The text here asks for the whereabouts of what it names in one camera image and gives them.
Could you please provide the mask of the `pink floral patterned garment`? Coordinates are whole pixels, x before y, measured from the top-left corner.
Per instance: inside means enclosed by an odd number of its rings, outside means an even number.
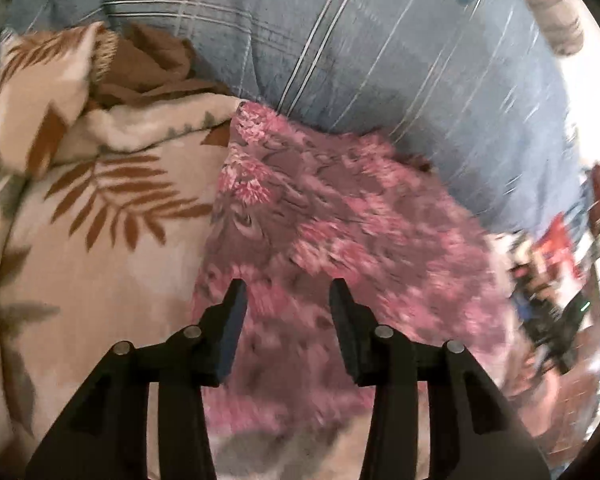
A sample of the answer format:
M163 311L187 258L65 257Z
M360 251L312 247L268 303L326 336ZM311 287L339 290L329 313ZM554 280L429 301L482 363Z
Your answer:
M204 393L215 434L285 432L366 413L373 393L344 369L328 305L345 280L411 340L464 342L497 384L513 339L478 221L434 174L379 134L328 134L242 104L230 122L193 312L235 278L248 309L235 362Z

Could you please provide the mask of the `cream leaf-print blanket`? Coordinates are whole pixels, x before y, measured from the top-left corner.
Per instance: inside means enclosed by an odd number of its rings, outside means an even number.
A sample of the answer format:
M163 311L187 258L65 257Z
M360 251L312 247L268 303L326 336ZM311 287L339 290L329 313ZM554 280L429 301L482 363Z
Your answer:
M100 107L103 29L0 47L0 469L16 477L110 344L188 319L240 104Z

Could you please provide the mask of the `blue plaid pillow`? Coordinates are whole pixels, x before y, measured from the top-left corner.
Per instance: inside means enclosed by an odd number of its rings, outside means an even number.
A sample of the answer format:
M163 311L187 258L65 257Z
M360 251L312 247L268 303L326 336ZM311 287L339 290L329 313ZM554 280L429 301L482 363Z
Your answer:
M491 232L586 225L555 55L524 0L2 0L0 32L137 22L200 74L327 132L385 129Z

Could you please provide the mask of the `brown cloth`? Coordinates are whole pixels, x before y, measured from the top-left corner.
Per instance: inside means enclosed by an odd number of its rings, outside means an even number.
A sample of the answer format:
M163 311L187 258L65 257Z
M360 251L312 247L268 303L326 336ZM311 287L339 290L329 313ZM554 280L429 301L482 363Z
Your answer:
M229 94L200 78L192 43L163 29L132 23L121 34L103 29L92 57L90 99L102 108L146 106L198 93Z

